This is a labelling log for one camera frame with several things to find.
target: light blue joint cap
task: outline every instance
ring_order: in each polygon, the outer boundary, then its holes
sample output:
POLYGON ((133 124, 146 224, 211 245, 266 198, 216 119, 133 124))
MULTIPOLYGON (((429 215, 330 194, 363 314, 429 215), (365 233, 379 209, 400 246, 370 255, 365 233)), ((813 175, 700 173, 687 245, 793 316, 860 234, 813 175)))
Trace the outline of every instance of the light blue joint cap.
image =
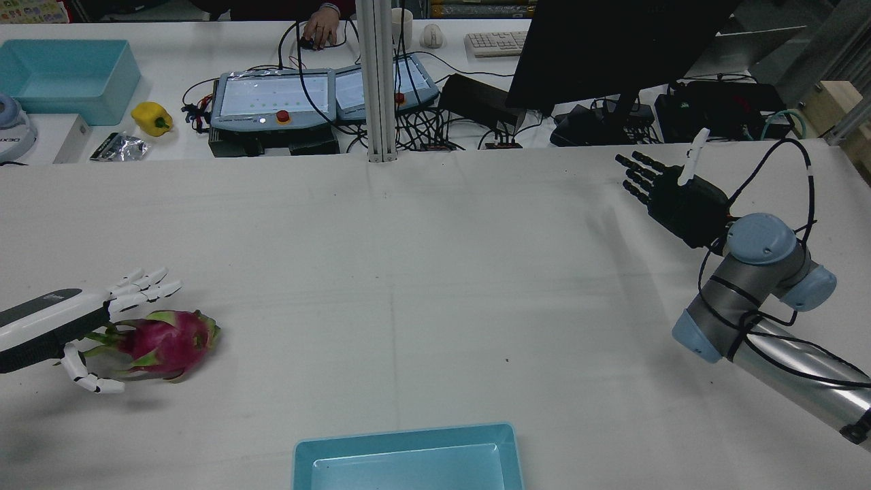
POLYGON ((796 311, 810 311, 823 304, 834 293, 838 278, 818 265, 780 299, 796 311))
POLYGON ((729 228, 729 253, 743 263, 768 265, 793 253, 798 239, 786 223, 768 213, 748 214, 729 228))
POLYGON ((705 337, 702 330, 696 324, 696 321, 690 316, 690 312, 684 312, 678 318, 672 329, 672 337, 680 342, 684 347, 692 350, 705 361, 714 364, 723 357, 717 349, 711 344, 711 341, 705 337))

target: white table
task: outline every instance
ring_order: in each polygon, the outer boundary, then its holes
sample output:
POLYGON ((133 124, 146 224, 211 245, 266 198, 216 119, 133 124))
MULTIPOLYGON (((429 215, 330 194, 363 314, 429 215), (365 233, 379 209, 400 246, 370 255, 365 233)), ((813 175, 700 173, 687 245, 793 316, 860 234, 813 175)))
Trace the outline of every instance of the white table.
MULTIPOLYGON (((871 192, 806 144, 839 286, 790 330, 868 369, 871 192)), ((731 193, 768 147, 711 144, 699 174, 731 193)), ((176 385, 0 376, 0 487, 288 489, 300 439, 506 420, 530 489, 867 489, 867 452, 672 340, 702 253, 622 190, 631 150, 0 168, 0 309, 166 265, 186 286, 154 307, 224 334, 176 385)), ((778 150, 733 212, 798 226, 802 168, 778 150)))
MULTIPOLYGON (((276 64, 278 62, 278 43, 281 35, 289 27, 287 22, 176 22, 176 23, 122 23, 122 24, 65 24, 65 25, 5 25, 0 30, 0 42, 16 38, 48 39, 126 39, 130 42, 133 56, 142 72, 136 91, 133 93, 126 113, 144 100, 160 103, 169 111, 176 128, 159 138, 142 132, 132 118, 125 116, 117 126, 94 126, 80 160, 87 160, 91 152, 115 131, 127 131, 151 144, 146 156, 148 160, 189 160, 212 158, 207 144, 207 134, 197 134, 185 122, 181 111, 181 96, 185 90, 202 80, 219 77, 227 71, 245 70, 251 66, 276 64)), ((408 51, 428 51, 444 58, 457 70, 490 71, 511 74, 517 66, 517 58, 479 59, 466 53, 463 36, 470 31, 523 31, 529 25, 528 19, 476 20, 415 20, 414 43, 408 51), (438 24, 446 39, 439 49, 424 48, 418 39, 423 26, 438 24)), ((348 43, 342 47, 324 51, 304 51, 302 61, 306 67, 342 68, 352 65, 357 59, 359 45, 351 28, 347 29, 348 43)), ((285 55, 296 56, 292 42, 292 32, 284 43, 285 55)), ((433 80, 438 80, 452 72, 448 66, 437 59, 420 55, 433 80)), ((504 90, 510 87, 510 78, 489 75, 472 75, 490 85, 504 90)), ((187 97, 186 102, 196 103, 212 92, 212 84, 200 85, 187 97)), ((535 117, 527 118, 528 124, 535 117)), ((528 131, 519 140, 524 146, 546 146, 553 125, 545 121, 540 133, 528 131)), ((451 128, 453 137, 461 146, 475 147, 487 130, 481 126, 455 124, 451 128)), ((342 151, 352 137, 339 135, 342 151)), ((365 153, 357 145, 357 152, 365 153)))

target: white robotic hand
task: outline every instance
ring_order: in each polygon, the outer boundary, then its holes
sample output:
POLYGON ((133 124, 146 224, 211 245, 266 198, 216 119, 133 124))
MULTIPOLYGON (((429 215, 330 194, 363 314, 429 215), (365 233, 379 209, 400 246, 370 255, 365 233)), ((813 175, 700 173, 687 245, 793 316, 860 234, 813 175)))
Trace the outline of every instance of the white robotic hand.
POLYGON ((137 269, 107 289, 59 289, 0 311, 0 373, 59 358, 70 379, 86 390, 124 391, 124 383, 88 372, 72 341, 109 323, 112 314, 172 296, 181 281, 161 283, 167 272, 137 269))

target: keyboard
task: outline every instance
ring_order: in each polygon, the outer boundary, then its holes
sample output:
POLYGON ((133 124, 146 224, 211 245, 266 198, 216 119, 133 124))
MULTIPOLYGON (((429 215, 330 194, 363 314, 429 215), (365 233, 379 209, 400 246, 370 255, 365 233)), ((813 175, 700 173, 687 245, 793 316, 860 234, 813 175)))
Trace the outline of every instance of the keyboard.
POLYGON ((512 32, 471 32, 466 34, 466 49, 475 58, 495 56, 520 56, 526 31, 512 32))

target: light blue plastic bin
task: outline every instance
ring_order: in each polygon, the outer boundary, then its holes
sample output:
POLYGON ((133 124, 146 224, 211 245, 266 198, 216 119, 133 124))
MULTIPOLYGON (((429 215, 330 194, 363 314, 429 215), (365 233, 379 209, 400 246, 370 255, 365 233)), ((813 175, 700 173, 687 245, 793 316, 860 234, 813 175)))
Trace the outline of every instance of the light blue plastic bin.
POLYGON ((308 439, 293 490, 523 490, 508 423, 308 439))
POLYGON ((115 126, 139 82, 125 40, 10 39, 0 46, 0 92, 30 113, 77 113, 115 126))

